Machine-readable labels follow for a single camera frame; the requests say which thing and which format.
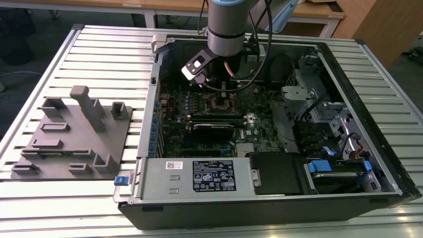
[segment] floor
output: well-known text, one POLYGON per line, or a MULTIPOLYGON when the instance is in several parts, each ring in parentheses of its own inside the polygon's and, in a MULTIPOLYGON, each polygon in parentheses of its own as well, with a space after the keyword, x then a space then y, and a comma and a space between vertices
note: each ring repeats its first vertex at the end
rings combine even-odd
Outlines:
MULTIPOLYGON (((27 42, 34 51, 35 60, 22 66, 10 66, 0 59, 0 75, 14 71, 43 73, 75 23, 127 27, 134 27, 135 24, 139 27, 145 26, 142 16, 133 18, 130 14, 123 13, 61 11, 59 16, 61 18, 54 20, 47 10, 33 11, 33 20, 38 31, 27 37, 27 42)), ((166 23, 163 16, 158 18, 159 27, 190 30, 197 30, 198 20, 198 17, 181 16, 177 19, 171 19, 173 23, 166 23)), ((207 20, 203 19, 202 27, 206 24, 207 20)), ((406 56, 401 56, 390 72, 418 108, 423 111, 423 65, 410 61, 406 56)), ((6 86, 6 90, 0 92, 0 139, 7 132, 38 80, 39 76, 35 74, 13 74, 0 77, 0 82, 6 86)))

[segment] motherboard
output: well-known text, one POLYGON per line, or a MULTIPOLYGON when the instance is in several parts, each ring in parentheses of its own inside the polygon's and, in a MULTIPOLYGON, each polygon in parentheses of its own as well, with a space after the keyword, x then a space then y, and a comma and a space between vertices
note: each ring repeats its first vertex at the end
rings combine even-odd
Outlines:
POLYGON ((234 94, 162 84, 166 158, 245 157, 281 151, 270 100, 274 91, 254 85, 234 94))

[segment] wooden cabinet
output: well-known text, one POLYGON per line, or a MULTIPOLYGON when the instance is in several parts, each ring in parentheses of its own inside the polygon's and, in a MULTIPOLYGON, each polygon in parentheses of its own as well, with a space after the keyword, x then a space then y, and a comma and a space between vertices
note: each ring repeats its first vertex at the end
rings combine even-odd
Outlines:
POLYGON ((348 17, 334 38, 364 39, 390 67, 423 30, 423 0, 338 0, 348 17))

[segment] orange wire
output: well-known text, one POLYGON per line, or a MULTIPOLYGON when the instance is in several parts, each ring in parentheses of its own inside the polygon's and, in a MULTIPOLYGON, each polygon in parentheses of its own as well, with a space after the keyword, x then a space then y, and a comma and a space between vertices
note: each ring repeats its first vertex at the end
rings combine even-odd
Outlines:
POLYGON ((225 68, 226 68, 226 71, 227 73, 231 75, 231 77, 235 76, 235 73, 233 72, 231 68, 230 68, 230 64, 227 62, 223 63, 225 65, 225 68))
POLYGON ((364 150, 365 150, 365 146, 360 143, 360 145, 361 145, 361 149, 360 149, 360 151, 357 152, 357 154, 354 155, 354 159, 357 160, 358 159, 358 155, 364 152, 364 150))

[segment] barcode sticker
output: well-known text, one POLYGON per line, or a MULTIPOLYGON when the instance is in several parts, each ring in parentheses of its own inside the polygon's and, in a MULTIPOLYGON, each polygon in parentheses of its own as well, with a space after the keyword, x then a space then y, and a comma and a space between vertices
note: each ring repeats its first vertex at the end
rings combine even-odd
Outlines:
POLYGON ((142 7, 142 4, 123 4, 123 6, 131 6, 131 7, 142 7))
POLYGON ((166 169, 167 170, 182 170, 185 162, 182 161, 167 161, 166 162, 166 169))

